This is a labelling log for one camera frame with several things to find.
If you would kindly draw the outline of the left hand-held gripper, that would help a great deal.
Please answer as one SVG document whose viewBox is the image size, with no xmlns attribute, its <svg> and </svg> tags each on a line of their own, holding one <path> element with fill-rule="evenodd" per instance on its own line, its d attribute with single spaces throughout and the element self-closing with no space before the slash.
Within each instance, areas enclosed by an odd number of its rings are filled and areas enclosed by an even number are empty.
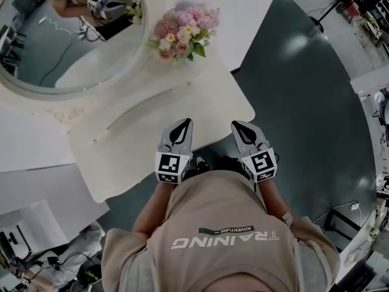
<svg viewBox="0 0 389 292">
<path fill-rule="evenodd" d="M 184 118 L 164 129 L 155 155 L 154 172 L 160 183 L 180 184 L 193 158 L 193 121 Z"/>
</svg>

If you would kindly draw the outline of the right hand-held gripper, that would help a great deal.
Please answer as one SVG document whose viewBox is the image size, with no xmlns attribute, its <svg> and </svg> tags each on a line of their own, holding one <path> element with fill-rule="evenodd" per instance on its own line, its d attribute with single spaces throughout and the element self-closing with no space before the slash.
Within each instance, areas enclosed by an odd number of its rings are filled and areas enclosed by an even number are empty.
<svg viewBox="0 0 389 292">
<path fill-rule="evenodd" d="M 259 148 L 263 144 L 269 147 L 262 130 L 249 122 L 234 120 L 231 123 L 232 134 L 235 144 L 241 155 L 243 169 L 255 183 L 271 179 L 277 174 L 277 162 L 273 148 L 249 155 L 253 148 Z"/>
</svg>

